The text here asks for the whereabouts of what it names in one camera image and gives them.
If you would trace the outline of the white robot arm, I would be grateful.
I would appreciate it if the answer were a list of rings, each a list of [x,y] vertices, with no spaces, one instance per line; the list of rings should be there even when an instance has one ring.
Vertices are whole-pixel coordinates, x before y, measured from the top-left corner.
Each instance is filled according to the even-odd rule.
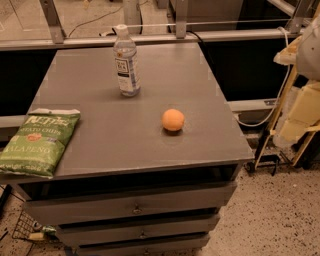
[[[289,112],[276,128],[278,142],[296,143],[320,120],[320,20],[316,17],[305,29],[293,53],[288,48],[278,52],[274,62],[281,65],[295,63],[297,73],[308,79],[296,92]]]

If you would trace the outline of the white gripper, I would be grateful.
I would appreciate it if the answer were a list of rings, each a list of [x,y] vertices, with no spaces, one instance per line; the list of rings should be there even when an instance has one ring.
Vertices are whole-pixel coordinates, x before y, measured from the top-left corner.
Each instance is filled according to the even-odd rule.
[[[273,61],[280,65],[293,65],[302,37],[294,39],[278,52]],[[296,143],[306,129],[320,120],[320,82],[309,81],[298,90],[297,97],[287,115],[279,135],[287,142]]]

